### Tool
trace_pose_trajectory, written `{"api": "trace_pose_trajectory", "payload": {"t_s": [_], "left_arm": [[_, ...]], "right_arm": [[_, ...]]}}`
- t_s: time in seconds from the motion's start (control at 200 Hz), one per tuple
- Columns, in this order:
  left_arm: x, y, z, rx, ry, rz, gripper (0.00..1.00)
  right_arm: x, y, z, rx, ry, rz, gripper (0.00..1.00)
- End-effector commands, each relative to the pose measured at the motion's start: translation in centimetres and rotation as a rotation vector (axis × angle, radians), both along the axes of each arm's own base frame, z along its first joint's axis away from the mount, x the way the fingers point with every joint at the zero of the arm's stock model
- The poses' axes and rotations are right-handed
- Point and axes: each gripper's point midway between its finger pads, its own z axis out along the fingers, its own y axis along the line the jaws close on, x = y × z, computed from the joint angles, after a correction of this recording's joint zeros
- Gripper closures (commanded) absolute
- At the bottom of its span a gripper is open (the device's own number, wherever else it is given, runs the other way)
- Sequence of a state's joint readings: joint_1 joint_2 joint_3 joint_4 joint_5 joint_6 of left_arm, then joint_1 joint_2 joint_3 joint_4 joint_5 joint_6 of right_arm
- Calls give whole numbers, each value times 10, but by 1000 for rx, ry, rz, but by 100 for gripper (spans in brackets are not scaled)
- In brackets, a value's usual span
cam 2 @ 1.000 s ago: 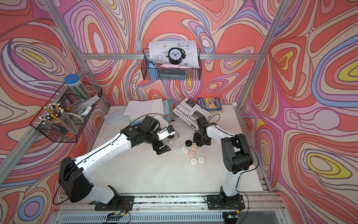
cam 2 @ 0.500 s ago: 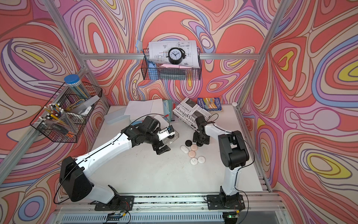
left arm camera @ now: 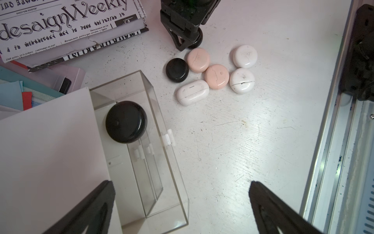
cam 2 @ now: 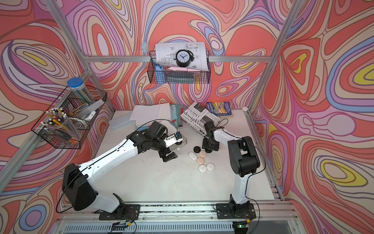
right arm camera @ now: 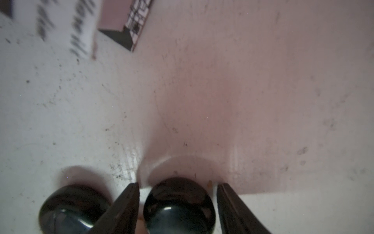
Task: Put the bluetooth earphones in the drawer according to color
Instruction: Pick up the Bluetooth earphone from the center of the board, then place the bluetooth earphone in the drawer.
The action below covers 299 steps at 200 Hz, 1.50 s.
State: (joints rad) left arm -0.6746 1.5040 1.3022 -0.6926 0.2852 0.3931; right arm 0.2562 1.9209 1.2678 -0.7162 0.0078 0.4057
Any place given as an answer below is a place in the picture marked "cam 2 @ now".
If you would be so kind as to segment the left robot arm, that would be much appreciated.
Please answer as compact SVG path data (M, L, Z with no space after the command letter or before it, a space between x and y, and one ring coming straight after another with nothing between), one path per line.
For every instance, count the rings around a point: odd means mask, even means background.
M95 184L126 160L149 150L156 151L163 162L169 162L177 158L172 146L182 142L183 136L179 131L170 134L159 120L153 121L148 129L130 133L99 157L79 166L68 165L64 170L62 191L75 211L94 208L109 214L124 214L124 201L117 194L99 192Z

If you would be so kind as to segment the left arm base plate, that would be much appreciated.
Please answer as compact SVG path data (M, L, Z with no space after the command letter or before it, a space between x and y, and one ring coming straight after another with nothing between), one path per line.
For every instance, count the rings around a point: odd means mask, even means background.
M138 220L140 208L139 204L120 204L112 213L101 211L99 220Z

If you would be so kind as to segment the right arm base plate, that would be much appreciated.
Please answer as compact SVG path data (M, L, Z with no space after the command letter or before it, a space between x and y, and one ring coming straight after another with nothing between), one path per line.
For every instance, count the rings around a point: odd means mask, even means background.
M244 204L236 204L233 201L229 203L217 203L214 205L218 219L246 219L253 220L257 218L254 205L249 201Z

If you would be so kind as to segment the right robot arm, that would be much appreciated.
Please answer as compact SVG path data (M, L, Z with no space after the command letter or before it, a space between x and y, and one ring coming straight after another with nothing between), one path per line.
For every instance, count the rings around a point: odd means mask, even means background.
M236 136L225 130L223 126L216 126L209 121L204 124L206 135L202 148L207 152L218 151L223 144L228 148L229 162L236 174L234 191L230 195L228 211L238 216L244 211L251 211L247 188L251 176L255 175L261 165L257 148L249 136Z

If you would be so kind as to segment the black earphone case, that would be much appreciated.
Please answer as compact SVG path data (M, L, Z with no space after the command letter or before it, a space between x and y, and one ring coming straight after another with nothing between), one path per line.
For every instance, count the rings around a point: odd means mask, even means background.
M193 148L193 151L194 151L195 153L200 153L200 152L201 152L201 148L200 148L199 146L195 146L195 147Z

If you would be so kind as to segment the white three-drawer box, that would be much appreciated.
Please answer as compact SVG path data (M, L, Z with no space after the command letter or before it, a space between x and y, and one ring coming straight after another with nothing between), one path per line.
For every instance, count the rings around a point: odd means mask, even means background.
M155 122L161 125L162 132L161 136L157 136L157 139L161 140L172 152L177 152L187 143L187 140L169 121L156 120Z

